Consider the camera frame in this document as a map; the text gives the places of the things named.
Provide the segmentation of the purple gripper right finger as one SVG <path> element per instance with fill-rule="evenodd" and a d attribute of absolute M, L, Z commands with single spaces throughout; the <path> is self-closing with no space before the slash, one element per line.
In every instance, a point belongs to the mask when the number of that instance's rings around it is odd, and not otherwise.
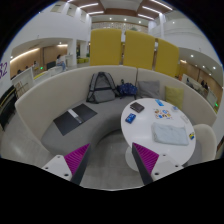
<path fill-rule="evenodd" d="M 132 155 L 144 185 L 148 185 L 183 168 L 182 165 L 167 154 L 157 154 L 137 143 L 132 144 Z"/>

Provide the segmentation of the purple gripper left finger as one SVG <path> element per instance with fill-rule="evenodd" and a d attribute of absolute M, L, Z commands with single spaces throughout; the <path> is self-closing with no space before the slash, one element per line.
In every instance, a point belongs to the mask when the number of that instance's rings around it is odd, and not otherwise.
<path fill-rule="evenodd" d="M 87 167 L 90 151 L 91 145 L 86 144 L 65 156 L 56 155 L 42 169 L 79 185 Z"/>

